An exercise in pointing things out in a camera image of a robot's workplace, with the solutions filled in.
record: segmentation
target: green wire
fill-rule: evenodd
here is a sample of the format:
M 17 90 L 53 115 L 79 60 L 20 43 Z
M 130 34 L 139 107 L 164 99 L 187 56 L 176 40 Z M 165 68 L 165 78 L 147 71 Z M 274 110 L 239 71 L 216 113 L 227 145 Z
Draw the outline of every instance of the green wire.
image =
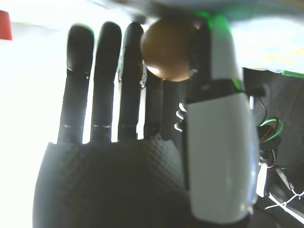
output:
M 266 120 L 264 121 L 261 125 L 261 126 L 264 126 L 265 124 L 269 123 L 269 122 L 274 122 L 276 121 L 276 119 L 269 119 L 269 120 Z M 282 120 L 279 120 L 279 123 L 280 123 L 280 129 L 277 131 L 277 133 L 275 133 L 273 136 L 269 137 L 268 139 L 264 140 L 263 143 L 269 141 L 269 140 L 272 140 L 273 138 L 277 137 L 282 131 L 283 131 L 283 128 L 284 128 L 284 123 Z

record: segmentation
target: black floor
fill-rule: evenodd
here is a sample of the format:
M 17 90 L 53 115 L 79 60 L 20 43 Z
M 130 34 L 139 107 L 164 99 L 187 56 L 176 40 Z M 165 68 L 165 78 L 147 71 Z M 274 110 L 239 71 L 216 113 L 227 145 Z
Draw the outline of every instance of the black floor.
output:
M 277 116 L 285 123 L 276 163 L 286 167 L 287 175 L 295 186 L 295 191 L 301 193 L 304 190 L 304 80 L 270 71 L 249 69 L 244 69 L 244 78 L 247 90 L 263 84 L 269 86 L 268 96 L 262 98 L 268 110 L 267 117 Z M 184 97 L 185 82 L 164 82 L 164 114 L 161 133 L 163 139 L 173 139 L 180 150 L 181 134 L 173 126 L 179 120 L 175 112 Z M 256 102 L 254 114 L 257 123 L 263 119 L 264 113 L 261 104 Z M 297 209 L 304 209 L 302 206 L 304 199 L 302 199 L 302 203 L 295 199 L 294 204 Z M 256 206 L 263 209 L 269 205 L 273 205 L 269 199 L 259 199 Z M 273 214 L 283 228 L 303 227 L 303 224 L 279 207 L 269 209 L 267 212 Z M 250 227 L 275 228 L 277 226 L 270 215 L 256 211 Z

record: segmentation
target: brown ball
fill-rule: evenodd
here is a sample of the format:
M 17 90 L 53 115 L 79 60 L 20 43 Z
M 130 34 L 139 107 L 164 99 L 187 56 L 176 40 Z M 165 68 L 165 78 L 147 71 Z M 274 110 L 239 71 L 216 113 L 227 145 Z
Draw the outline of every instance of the brown ball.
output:
M 196 27 L 179 19 L 161 19 L 141 39 L 142 57 L 157 77 L 169 81 L 189 78 L 189 51 Z

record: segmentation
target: robotic hand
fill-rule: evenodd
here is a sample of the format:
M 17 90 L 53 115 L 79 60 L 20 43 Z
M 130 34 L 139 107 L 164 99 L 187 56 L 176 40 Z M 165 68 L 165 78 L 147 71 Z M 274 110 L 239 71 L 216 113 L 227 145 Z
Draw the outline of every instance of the robotic hand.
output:
M 256 191 L 257 130 L 227 21 L 210 20 L 212 27 L 203 24 L 192 43 L 182 152 L 159 136 L 162 80 L 144 73 L 137 23 L 125 32 L 119 67 L 118 142 L 111 143 L 111 122 L 122 35 L 107 22 L 97 46 L 91 142 L 82 144 L 94 36 L 71 28 L 58 142 L 48 145 L 41 164 L 33 228 L 246 227 Z M 144 140 L 137 140 L 145 77 Z

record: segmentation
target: round brown object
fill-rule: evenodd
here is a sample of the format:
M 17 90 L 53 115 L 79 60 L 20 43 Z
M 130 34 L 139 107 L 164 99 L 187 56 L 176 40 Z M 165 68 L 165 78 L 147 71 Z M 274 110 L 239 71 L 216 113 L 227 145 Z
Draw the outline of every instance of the round brown object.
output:
M 151 25 L 141 39 L 142 58 L 148 69 L 169 81 L 188 79 L 189 50 L 196 30 L 179 19 L 161 19 Z

